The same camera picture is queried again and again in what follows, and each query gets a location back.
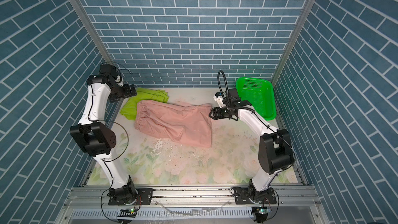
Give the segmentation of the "pink shorts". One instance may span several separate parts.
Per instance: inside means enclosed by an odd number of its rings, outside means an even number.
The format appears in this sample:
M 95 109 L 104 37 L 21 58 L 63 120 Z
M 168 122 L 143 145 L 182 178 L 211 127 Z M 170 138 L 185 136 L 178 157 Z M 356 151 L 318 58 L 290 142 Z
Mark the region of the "pink shorts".
M 195 147 L 212 144 L 210 104 L 179 106 L 153 100 L 137 104 L 135 129 L 158 139 Z

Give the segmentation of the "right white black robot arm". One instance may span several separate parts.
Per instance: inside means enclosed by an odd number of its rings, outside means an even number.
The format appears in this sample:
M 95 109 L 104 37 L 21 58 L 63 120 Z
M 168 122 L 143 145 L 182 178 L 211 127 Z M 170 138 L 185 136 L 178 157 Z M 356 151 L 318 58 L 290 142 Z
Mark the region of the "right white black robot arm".
M 278 129 L 262 118 L 248 101 L 228 101 L 215 97 L 218 106 L 209 117 L 213 120 L 241 120 L 259 136 L 258 161 L 260 169 L 249 181 L 247 193 L 254 204 L 264 203 L 272 191 L 272 181 L 277 175 L 289 169 L 295 161 L 290 134 L 286 129 Z

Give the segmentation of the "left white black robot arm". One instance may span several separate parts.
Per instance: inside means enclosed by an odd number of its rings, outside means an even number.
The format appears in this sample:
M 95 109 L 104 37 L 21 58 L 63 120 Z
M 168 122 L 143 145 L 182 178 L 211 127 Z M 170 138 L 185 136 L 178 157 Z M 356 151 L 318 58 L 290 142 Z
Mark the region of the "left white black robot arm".
M 88 97 L 77 125 L 69 133 L 79 148 L 93 157 L 103 169 L 110 183 L 109 204 L 132 205 L 138 202 L 138 191 L 123 169 L 117 155 L 116 134 L 106 125 L 105 110 L 108 101 L 119 101 L 133 95 L 129 84 L 120 75 L 102 73 L 87 80 Z

